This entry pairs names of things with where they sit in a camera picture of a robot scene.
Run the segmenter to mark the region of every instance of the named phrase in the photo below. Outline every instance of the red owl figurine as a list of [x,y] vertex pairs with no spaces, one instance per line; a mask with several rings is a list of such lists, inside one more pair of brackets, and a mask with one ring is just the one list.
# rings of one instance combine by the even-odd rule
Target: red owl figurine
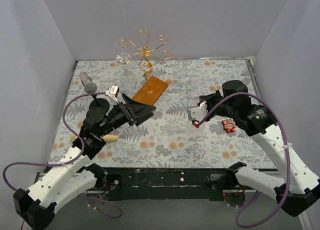
[[227,133],[232,133],[236,129],[236,125],[234,124],[234,121],[232,121],[232,119],[222,120],[222,125],[223,125],[223,129]]

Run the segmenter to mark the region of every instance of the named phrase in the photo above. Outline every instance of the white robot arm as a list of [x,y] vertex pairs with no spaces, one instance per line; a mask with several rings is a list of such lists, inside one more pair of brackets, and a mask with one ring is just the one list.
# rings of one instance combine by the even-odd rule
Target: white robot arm
[[58,162],[60,166],[52,167],[38,182],[13,194],[16,212],[32,229],[45,229],[55,213],[82,192],[104,188],[107,173],[97,164],[90,164],[106,144],[104,136],[125,123],[138,126],[153,116],[156,107],[136,102],[125,94],[122,94],[125,103],[119,102],[118,92],[115,85],[105,92],[113,103],[109,112],[109,104],[106,108],[89,108],[79,133],[84,145],[79,138],[74,140]]
[[[234,93],[248,92],[246,85],[239,80],[224,83],[222,90],[224,97]],[[200,96],[198,106],[188,108],[189,120],[197,127],[198,123],[224,97],[218,90],[213,94]],[[265,106],[251,104],[247,95],[239,95],[225,100],[206,120],[209,121],[215,115],[233,118],[236,125],[265,151],[282,176],[282,178],[272,177],[248,167],[245,163],[238,162],[226,170],[224,179],[218,179],[218,185],[222,182],[229,182],[233,187],[239,184],[249,186],[267,194],[279,203],[286,187],[285,149],[288,148],[290,185],[289,195],[282,205],[282,209],[289,215],[296,217],[320,198],[319,177],[306,166],[290,144],[284,146],[281,129],[273,114]]]

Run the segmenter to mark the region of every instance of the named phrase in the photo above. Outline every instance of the floral tablecloth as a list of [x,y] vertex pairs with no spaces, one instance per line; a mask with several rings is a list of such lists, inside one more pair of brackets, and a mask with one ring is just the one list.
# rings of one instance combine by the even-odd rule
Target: floral tablecloth
[[[193,70],[201,70],[205,81],[203,95],[221,90],[229,80],[241,80],[250,93],[255,89],[245,60],[187,60],[188,73],[179,81],[174,78],[175,61],[151,61],[153,76],[169,84],[167,90],[154,104],[154,116],[136,127],[123,125],[111,134],[118,135],[117,142],[107,143],[93,161],[102,167],[124,168],[227,168],[241,161],[253,168],[274,168],[263,150],[238,127],[232,133],[223,130],[221,117],[205,123],[200,136],[190,136],[187,130],[187,95],[190,92],[189,76]],[[133,97],[145,83],[138,61],[132,61],[137,87],[129,92]],[[67,102],[84,94],[79,73],[87,72],[98,86],[98,92],[120,83],[122,68],[114,61],[79,61],[75,69]],[[66,112],[66,121],[79,131],[93,99],[84,97],[73,103]],[[58,162],[71,146],[72,133],[62,120],[59,123],[51,150],[49,163]]]

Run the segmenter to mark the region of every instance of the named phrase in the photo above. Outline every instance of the white wall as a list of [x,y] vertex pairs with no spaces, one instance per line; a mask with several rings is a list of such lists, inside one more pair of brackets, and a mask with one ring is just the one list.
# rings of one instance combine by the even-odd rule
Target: white wall
[[[75,60],[44,0],[0,0],[0,169],[46,162]],[[12,167],[9,181],[27,188],[41,168]],[[13,191],[0,183],[0,229],[20,229]]]
[[168,34],[173,58],[258,53],[286,0],[44,0],[76,60],[113,60],[113,41]]
[[[288,139],[320,176],[320,0],[288,0],[256,56],[261,96]],[[320,202],[308,214],[320,229]]]

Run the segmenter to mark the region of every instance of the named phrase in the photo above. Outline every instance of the microphone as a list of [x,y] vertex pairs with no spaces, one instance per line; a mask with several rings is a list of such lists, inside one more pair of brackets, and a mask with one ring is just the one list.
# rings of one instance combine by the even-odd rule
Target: microphone
[[[80,72],[79,77],[81,79],[82,85],[84,86],[84,91],[87,94],[94,94],[97,92],[98,87],[95,83],[92,82],[91,78],[88,74],[83,71]],[[110,105],[109,102],[104,98],[97,98],[97,95],[91,95],[93,97],[93,101],[90,103],[89,109],[99,107],[102,108],[106,113],[108,112]]]
[[97,85],[92,82],[91,78],[85,71],[80,72],[79,77],[81,79],[82,85],[84,86],[84,91],[87,94],[94,94],[98,90]]

